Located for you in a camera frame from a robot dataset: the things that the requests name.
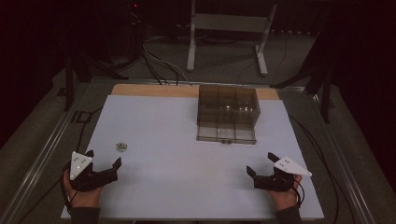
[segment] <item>metal stand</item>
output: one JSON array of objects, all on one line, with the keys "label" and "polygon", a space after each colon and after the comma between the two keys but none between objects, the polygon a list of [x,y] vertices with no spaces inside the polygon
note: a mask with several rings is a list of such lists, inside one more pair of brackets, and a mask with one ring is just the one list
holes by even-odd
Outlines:
[{"label": "metal stand", "polygon": [[271,24],[276,12],[277,4],[271,5],[271,10],[268,17],[246,17],[246,16],[232,16],[232,15],[215,15],[195,13],[195,0],[191,0],[191,36],[189,58],[187,60],[187,70],[189,72],[194,70],[195,61],[195,30],[225,30],[225,31],[240,31],[262,33],[262,42],[256,46],[256,57],[260,67],[260,74],[262,76],[268,75],[267,67],[265,65],[262,50],[264,49],[265,41],[270,32]]}]

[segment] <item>hand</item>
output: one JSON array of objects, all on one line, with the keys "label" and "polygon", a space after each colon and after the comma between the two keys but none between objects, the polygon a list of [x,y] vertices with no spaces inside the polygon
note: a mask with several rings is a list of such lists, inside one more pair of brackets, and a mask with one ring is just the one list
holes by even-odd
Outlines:
[{"label": "hand", "polygon": [[98,189],[94,189],[92,191],[87,192],[77,192],[72,189],[70,185],[70,171],[67,169],[64,172],[64,189],[66,190],[67,195],[71,201],[71,205],[73,208],[75,207],[99,207],[99,199],[100,194],[102,192],[103,187]]},{"label": "hand", "polygon": [[[294,179],[294,188],[297,189],[303,177],[301,175],[296,175]],[[293,207],[297,204],[297,194],[293,189],[289,189],[286,192],[276,192],[272,190],[268,190],[268,192],[273,198],[278,211]]]}]

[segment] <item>transparent box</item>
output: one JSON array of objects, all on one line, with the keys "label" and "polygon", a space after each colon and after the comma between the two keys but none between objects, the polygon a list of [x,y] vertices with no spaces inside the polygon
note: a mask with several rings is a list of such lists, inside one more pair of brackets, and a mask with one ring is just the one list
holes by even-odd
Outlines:
[{"label": "transparent box", "polygon": [[201,85],[197,140],[254,145],[254,126],[259,115],[255,89]]}]

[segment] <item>table surface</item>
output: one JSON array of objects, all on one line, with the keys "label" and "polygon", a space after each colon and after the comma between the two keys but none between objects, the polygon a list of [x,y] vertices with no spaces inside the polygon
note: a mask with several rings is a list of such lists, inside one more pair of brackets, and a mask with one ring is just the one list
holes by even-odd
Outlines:
[{"label": "table surface", "polygon": [[[256,145],[196,141],[198,87],[119,84],[107,97],[88,149],[93,170],[118,158],[119,180],[105,187],[101,217],[131,220],[259,220],[274,218],[265,190],[254,189],[246,173],[271,175],[268,152],[289,156],[302,166],[287,111],[276,91],[259,89],[262,114]],[[115,145],[128,145],[125,152]],[[312,180],[305,176],[302,218],[322,218]],[[62,217],[68,218],[65,211]]]}]

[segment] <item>dark background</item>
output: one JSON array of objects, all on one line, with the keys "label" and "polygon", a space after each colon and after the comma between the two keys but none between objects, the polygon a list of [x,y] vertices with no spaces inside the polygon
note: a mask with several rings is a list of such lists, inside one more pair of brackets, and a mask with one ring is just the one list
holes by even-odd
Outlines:
[{"label": "dark background", "polygon": [[[224,13],[260,14],[254,4],[235,10],[236,0],[224,2],[229,2]],[[220,3],[198,1],[197,10],[214,10]],[[150,0],[143,5],[145,22],[166,35],[177,37],[177,25],[190,22],[190,1]],[[303,13],[297,13],[296,8],[302,5]],[[78,7],[76,1],[0,3],[0,147],[52,88],[52,78],[64,68],[64,29],[68,24],[65,12]],[[396,159],[394,10],[395,6],[386,1],[282,1],[272,28],[276,33],[291,30],[317,35],[304,67],[331,62],[333,84],[340,88],[389,183],[396,189],[396,176],[391,174]]]}]

